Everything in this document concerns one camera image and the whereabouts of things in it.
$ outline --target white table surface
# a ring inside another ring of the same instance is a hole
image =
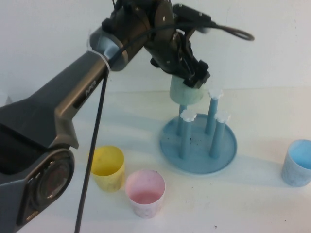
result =
[[[80,148],[66,192],[19,233],[72,233],[90,146],[98,93],[74,119]],[[151,168],[167,184],[164,206],[153,219],[136,217],[124,188],[102,192],[91,179],[82,233],[310,233],[311,184],[287,186],[280,171],[288,145],[311,139],[311,88],[225,90],[219,109],[232,114],[229,126],[238,155],[228,168],[196,176],[171,166],[158,134],[178,114],[168,92],[107,94],[98,146],[120,147],[126,174]],[[207,113],[208,95],[190,108]]]

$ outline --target black wire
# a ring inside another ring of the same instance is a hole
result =
[[[96,115],[96,121],[95,121],[92,141],[91,141],[91,148],[89,151],[88,162],[86,166],[86,173],[84,176],[84,182],[83,182],[83,187],[82,187],[82,192],[81,192],[81,198],[80,198],[74,233],[80,232],[81,220],[82,220],[82,215],[83,215],[83,207],[84,207],[84,203],[86,200],[87,186],[88,186],[89,176],[90,176],[91,168],[92,168],[92,162],[93,162],[94,151],[95,151],[95,146],[96,146],[97,134],[99,130],[99,124],[101,122],[101,117],[102,117],[102,110],[103,110],[103,105],[104,105],[104,97],[105,97],[105,91],[106,91],[106,86],[107,86],[108,74],[109,74],[109,70],[106,68],[106,71],[104,73],[101,96],[100,96],[99,104],[98,104],[98,111]]]
[[[122,55],[122,53],[129,48],[130,46],[132,46],[135,42],[137,42],[138,40],[142,39],[145,36],[148,36],[152,33],[156,33],[158,31],[161,30],[166,30],[166,29],[171,29],[171,28],[199,28],[199,27],[204,27],[204,28],[215,28],[215,29],[220,29],[223,30],[227,33],[230,33],[234,36],[237,36],[243,40],[248,40],[248,41],[253,41],[255,38],[253,37],[253,35],[244,32],[242,30],[239,29],[235,29],[235,28],[230,28],[227,26],[221,26],[216,24],[215,22],[208,22],[208,23],[178,23],[178,24],[172,24],[172,25],[164,25],[164,26],[160,26],[160,27],[156,27],[156,28],[151,28],[141,34],[139,34],[138,36],[136,36],[134,39],[132,39],[130,42],[128,42],[126,45],[124,45],[121,49],[119,49],[116,54],[110,59],[109,61],[109,65],[110,67],[112,67],[114,65],[114,63],[118,60],[118,58]]]

